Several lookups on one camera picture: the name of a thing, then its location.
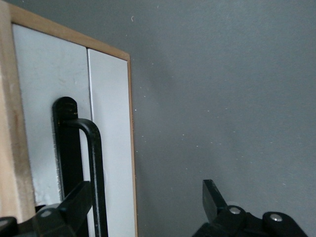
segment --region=gray wall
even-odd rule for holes
[[[130,53],[139,237],[191,236],[203,179],[315,235],[315,1],[8,2]]]

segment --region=handle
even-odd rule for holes
[[[73,176],[77,172],[82,173],[79,131],[77,130],[81,129],[85,133],[88,143],[95,235],[97,237],[107,237],[102,146],[99,129],[92,121],[78,118],[77,103],[70,97],[62,97],[54,103],[53,116],[62,192],[66,186],[69,186],[69,182],[73,182]],[[74,156],[73,152],[76,153],[75,163],[77,163],[77,166],[81,164],[81,170],[78,168],[78,170],[74,170],[72,167],[74,162],[71,161],[70,157]]]

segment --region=white panel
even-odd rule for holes
[[[109,237],[135,236],[127,62],[88,50],[92,119],[100,129]]]
[[[79,117],[90,119],[86,48],[17,25],[13,33],[36,202],[57,203],[51,108],[59,97],[70,96],[78,103]],[[81,148],[87,163],[86,145]]]

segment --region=wooden edge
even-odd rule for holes
[[[9,6],[0,1],[0,216],[35,214]]]
[[[132,82],[131,82],[131,61],[130,57],[127,60],[128,70],[128,96],[129,96],[129,117],[130,117],[130,142],[132,152],[132,176],[133,176],[133,195],[134,195],[134,220],[135,220],[135,236],[138,236],[137,225],[137,204],[136,204],[136,176],[135,176],[135,160],[134,160],[134,121],[133,121],[133,106],[132,106]]]
[[[128,61],[128,53],[7,3],[11,22]]]

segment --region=screw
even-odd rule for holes
[[[51,211],[47,210],[47,211],[43,212],[40,216],[41,216],[41,217],[47,217],[47,216],[49,216],[50,214],[51,214]]]
[[[271,214],[270,218],[271,218],[272,220],[278,221],[278,222],[280,222],[280,221],[283,220],[282,217],[281,217],[280,215],[278,215],[278,214]]]
[[[9,223],[8,220],[0,221],[0,227],[1,227],[1,226],[5,226],[5,225],[8,224],[8,223]]]
[[[237,207],[231,207],[229,208],[229,211],[234,215],[238,215],[241,212]]]

